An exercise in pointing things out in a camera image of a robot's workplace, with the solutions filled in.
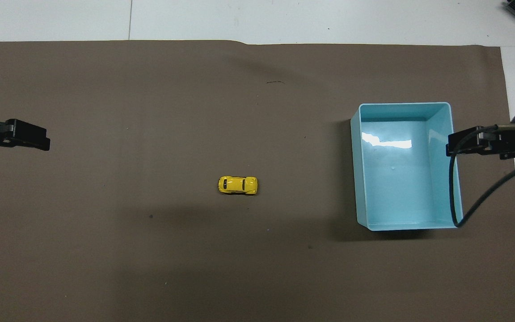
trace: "brown mat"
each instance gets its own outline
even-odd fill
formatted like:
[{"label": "brown mat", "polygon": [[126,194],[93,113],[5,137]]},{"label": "brown mat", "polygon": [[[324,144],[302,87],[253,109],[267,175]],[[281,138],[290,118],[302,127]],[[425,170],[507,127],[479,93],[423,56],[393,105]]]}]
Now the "brown mat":
[{"label": "brown mat", "polygon": [[[1,321],[515,321],[515,181],[461,229],[356,223],[349,119],[509,120],[497,47],[2,42]],[[464,207],[512,161],[464,156]],[[253,175],[256,196],[222,195]]]}]

